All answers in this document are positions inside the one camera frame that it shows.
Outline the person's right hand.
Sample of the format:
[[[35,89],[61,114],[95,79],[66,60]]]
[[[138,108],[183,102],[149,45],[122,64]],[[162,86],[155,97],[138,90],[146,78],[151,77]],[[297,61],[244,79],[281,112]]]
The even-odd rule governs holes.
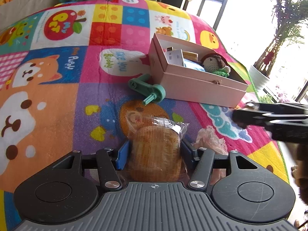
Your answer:
[[[307,144],[286,143],[286,146],[295,161],[291,174],[299,187],[300,198],[307,205]]]

